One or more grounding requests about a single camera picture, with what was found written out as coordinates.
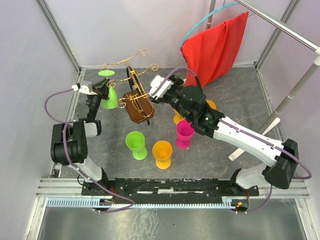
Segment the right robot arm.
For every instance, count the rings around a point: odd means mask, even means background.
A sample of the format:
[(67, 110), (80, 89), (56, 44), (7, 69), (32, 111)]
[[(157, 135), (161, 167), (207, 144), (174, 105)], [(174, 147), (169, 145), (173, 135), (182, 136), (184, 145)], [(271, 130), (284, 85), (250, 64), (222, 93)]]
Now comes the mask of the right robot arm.
[(287, 139), (275, 140), (254, 132), (210, 107), (203, 91), (172, 75), (159, 74), (150, 83), (148, 92), (153, 103), (166, 103), (176, 110), (194, 131), (202, 136), (227, 142), (255, 156), (261, 164), (235, 172), (229, 191), (236, 196), (247, 189), (270, 184), (278, 189), (289, 188), (298, 163), (298, 145)]

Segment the green plastic goblet back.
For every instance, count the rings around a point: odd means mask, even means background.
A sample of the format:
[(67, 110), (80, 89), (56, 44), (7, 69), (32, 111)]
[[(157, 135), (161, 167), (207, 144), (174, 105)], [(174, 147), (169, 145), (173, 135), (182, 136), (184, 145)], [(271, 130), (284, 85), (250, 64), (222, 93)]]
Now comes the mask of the green plastic goblet back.
[(102, 77), (106, 77), (108, 80), (106, 83), (107, 90), (108, 90), (108, 99), (101, 101), (102, 108), (108, 109), (108, 110), (117, 108), (118, 96), (115, 90), (116, 83), (113, 79), (109, 79), (109, 77), (113, 76), (115, 72), (113, 70), (107, 69), (107, 70), (100, 70), (98, 74)]

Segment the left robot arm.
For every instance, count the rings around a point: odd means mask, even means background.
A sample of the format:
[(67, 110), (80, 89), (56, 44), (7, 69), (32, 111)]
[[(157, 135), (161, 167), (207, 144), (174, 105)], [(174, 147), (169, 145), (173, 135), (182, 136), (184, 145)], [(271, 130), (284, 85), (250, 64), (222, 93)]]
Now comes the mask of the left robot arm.
[(84, 81), (72, 86), (73, 91), (86, 95), (86, 101), (77, 104), (78, 120), (69, 124), (60, 121), (52, 128), (50, 156), (54, 163), (74, 169), (84, 178), (83, 188), (106, 195), (111, 184), (103, 168), (89, 157), (87, 139), (102, 133), (101, 121), (96, 119), (102, 100), (109, 100), (110, 88), (104, 78), (97, 83)]

